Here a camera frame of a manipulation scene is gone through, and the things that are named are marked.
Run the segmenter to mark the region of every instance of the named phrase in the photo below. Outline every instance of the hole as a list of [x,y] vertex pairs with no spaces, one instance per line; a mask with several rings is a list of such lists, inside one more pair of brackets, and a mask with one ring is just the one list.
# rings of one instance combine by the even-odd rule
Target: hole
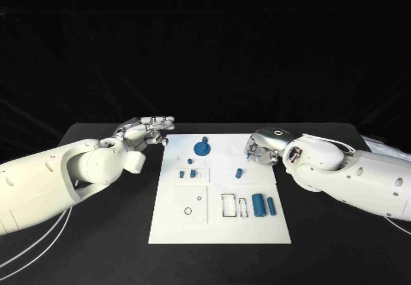
[[12,183],[12,181],[10,180],[10,178],[8,177],[5,177],[5,183],[8,184],[8,186],[14,186],[14,183]]
[[399,177],[396,180],[395,180],[395,186],[400,186],[403,183],[403,180],[402,178]]
[[51,164],[48,162],[44,163],[44,166],[46,166],[47,170],[50,172],[53,172],[53,167],[51,167]]
[[185,214],[185,215],[190,214],[190,208],[188,208],[188,207],[184,208],[184,214]]

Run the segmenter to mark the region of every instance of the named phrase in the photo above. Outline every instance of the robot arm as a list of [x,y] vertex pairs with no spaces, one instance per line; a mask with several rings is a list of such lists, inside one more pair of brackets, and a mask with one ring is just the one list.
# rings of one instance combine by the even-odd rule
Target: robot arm
[[356,151],[348,145],[309,135],[294,138],[276,128],[252,134],[245,154],[266,166],[281,156],[286,173],[305,190],[325,192],[371,214],[411,221],[411,162]]
[[167,145],[159,129],[172,117],[131,119],[110,138],[82,140],[0,165],[0,235],[46,221],[119,177],[139,173],[148,144]]

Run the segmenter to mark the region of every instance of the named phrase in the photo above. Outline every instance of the white pegboard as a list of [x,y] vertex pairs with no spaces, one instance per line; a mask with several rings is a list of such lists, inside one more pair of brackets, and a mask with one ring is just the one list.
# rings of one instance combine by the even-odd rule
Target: white pegboard
[[[200,157],[193,147],[203,137],[207,137],[211,150]],[[167,138],[148,243],[291,243],[272,168],[245,158],[249,134],[168,135]],[[234,178],[237,168],[243,170],[239,179]],[[177,176],[181,169],[187,176],[183,180]],[[190,169],[201,172],[197,179],[188,178]],[[190,186],[193,191],[184,198],[181,195]],[[190,215],[181,212],[203,187],[206,209],[200,213],[206,212],[204,223],[201,214],[188,217],[194,212]],[[224,193],[234,194],[236,217],[222,216],[220,194]],[[255,193],[263,196],[265,217],[253,216],[250,196]],[[273,200],[275,216],[268,213],[266,197]],[[239,198],[245,198],[246,218],[239,217]]]

